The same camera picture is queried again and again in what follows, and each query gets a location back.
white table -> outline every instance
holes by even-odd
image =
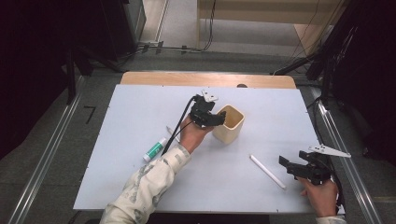
[[[278,164],[279,155],[305,164],[299,150],[317,145],[298,90],[119,85],[84,175],[74,209],[97,210],[114,201],[143,154],[175,127],[190,98],[205,88],[246,120],[228,146],[212,134],[163,195],[157,211],[178,213],[307,213],[302,186]],[[288,187],[281,189],[248,157],[252,153]]]

beige container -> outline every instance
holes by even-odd
[[[212,133],[224,144],[230,144],[241,132],[245,116],[231,105],[224,106],[218,114],[222,111],[227,112],[225,122],[216,126]]]

